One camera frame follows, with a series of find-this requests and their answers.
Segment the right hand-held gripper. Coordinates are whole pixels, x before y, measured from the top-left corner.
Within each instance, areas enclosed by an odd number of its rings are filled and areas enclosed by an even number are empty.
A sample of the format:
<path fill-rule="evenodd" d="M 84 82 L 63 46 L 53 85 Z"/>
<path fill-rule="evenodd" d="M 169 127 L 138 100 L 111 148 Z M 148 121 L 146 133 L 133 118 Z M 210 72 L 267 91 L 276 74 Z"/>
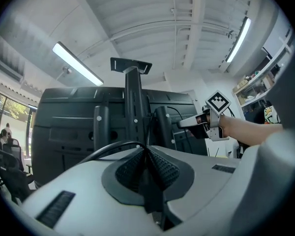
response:
<path fill-rule="evenodd" d="M 220 126 L 221 115 L 230 106 L 229 99 L 219 90 L 213 93 L 207 100 L 205 114 L 198 114 L 177 123 L 178 128 L 188 128 L 196 139 L 211 139 L 212 141 L 226 141 Z"/>

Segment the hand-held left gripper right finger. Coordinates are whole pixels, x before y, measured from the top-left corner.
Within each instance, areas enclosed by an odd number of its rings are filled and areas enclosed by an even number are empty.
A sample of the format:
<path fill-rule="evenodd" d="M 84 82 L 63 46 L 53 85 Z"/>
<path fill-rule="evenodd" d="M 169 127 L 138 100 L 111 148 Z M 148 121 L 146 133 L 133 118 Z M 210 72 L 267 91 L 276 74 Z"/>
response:
<path fill-rule="evenodd" d="M 163 190 L 161 228 L 193 224 L 205 230 L 221 213 L 222 190 L 240 160 L 149 146 L 148 162 Z"/>

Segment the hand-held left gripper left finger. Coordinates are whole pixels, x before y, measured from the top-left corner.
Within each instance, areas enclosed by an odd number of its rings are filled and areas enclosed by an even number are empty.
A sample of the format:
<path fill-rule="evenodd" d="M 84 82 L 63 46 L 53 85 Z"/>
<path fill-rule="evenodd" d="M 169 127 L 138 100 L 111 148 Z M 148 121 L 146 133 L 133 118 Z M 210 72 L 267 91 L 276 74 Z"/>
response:
<path fill-rule="evenodd" d="M 134 149 L 109 155 L 70 168 L 31 194 L 22 210 L 37 218 L 61 191 L 74 193 L 74 198 L 55 224 L 62 236 L 158 236 L 160 228 L 142 206 L 119 203 L 109 195 L 101 183 L 107 166 Z"/>

